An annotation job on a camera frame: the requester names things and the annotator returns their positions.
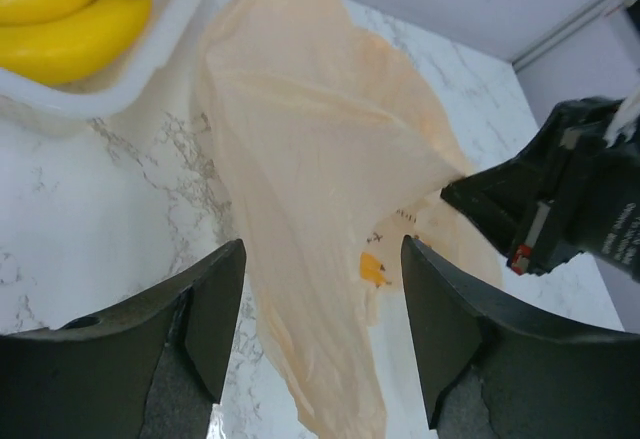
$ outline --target marble surface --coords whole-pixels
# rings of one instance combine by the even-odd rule
[[[181,271],[235,236],[193,93],[194,45],[228,0],[205,0],[165,69],[127,111],[74,135],[46,137],[0,118],[0,333],[108,307]],[[441,98],[479,169],[506,160],[536,132],[509,64],[346,1],[354,21],[403,49]],[[621,329],[590,257],[544,277],[504,271],[505,290],[548,311]],[[404,299],[381,298],[371,329],[389,409],[388,436],[428,433]],[[223,401],[210,437],[314,437],[256,338],[245,288]]]

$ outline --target black plastic part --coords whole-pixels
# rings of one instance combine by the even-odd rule
[[[482,404],[493,433],[482,437],[640,437],[640,336],[537,309],[409,237],[402,271],[429,426],[442,439],[479,437],[463,416],[440,428],[449,398],[472,383],[466,403]]]
[[[591,252],[640,278],[635,248],[640,246],[640,208],[625,227],[612,230],[625,208],[633,207],[629,204],[640,204],[640,134],[612,148],[602,139],[620,102],[591,98],[558,104],[520,154],[450,184],[441,197],[511,267],[524,246],[528,273],[545,274],[578,253]],[[548,215],[532,241],[541,206]]]
[[[60,330],[0,337],[0,437],[206,437],[244,267],[242,242],[229,242]]]

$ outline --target robotic hand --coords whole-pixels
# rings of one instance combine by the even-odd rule
[[[640,282],[639,115],[640,91],[562,102],[520,154],[441,196],[518,274],[590,252]]]

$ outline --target white table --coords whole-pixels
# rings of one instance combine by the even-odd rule
[[[176,53],[126,112],[70,137],[39,136],[0,118],[0,332],[108,307],[181,271],[234,237],[229,203],[192,94],[194,44],[227,0],[205,0]],[[407,52],[441,98],[479,169],[513,156],[536,124],[509,64],[347,1],[354,21]],[[590,257],[544,277],[505,269],[505,290],[548,311],[621,329]],[[389,437],[426,437],[400,294],[371,330]],[[211,437],[313,437],[263,356],[245,288],[223,403]],[[222,421],[222,435],[219,428]]]

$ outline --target white plastic container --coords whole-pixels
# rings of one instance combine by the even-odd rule
[[[47,87],[0,68],[0,117],[55,133],[131,105],[163,67],[201,0],[153,0],[135,45],[107,69],[62,87]]]

